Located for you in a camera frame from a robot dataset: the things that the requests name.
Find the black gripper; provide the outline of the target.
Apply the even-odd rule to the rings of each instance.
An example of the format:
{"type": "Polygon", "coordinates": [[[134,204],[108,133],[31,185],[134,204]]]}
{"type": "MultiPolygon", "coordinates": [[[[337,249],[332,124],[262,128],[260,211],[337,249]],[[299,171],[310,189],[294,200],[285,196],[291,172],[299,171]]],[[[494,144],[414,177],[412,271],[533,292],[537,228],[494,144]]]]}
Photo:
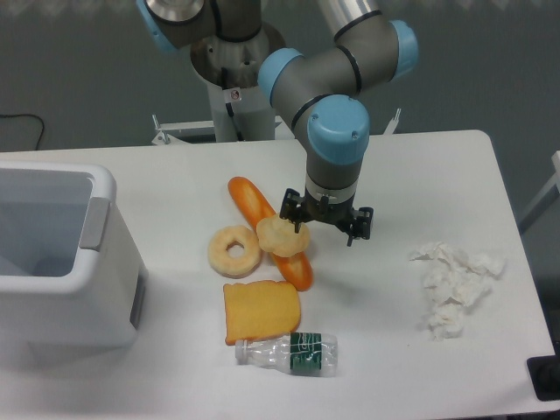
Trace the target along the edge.
{"type": "Polygon", "coordinates": [[[305,191],[302,197],[296,190],[288,188],[279,216],[294,225],[296,234],[303,223],[310,221],[336,226],[347,235],[346,245],[351,247],[354,240],[370,239],[374,209],[367,206],[354,209],[350,199],[332,204],[328,198],[315,199],[309,191],[305,191]]]}

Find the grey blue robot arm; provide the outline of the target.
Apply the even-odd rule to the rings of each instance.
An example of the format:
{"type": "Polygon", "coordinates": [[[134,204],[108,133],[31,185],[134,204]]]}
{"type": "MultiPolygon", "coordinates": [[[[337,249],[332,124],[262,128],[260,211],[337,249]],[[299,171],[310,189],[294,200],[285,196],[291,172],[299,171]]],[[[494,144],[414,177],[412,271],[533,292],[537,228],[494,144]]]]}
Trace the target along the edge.
{"type": "Polygon", "coordinates": [[[354,208],[370,119],[359,93],[410,72],[417,38],[375,1],[323,1],[334,42],[312,57],[289,48],[257,1],[140,1],[163,49],[188,48],[206,83],[219,142],[264,140],[281,118],[307,154],[303,192],[288,190],[280,214],[295,226],[334,225],[368,239],[373,210],[354,208]]]}

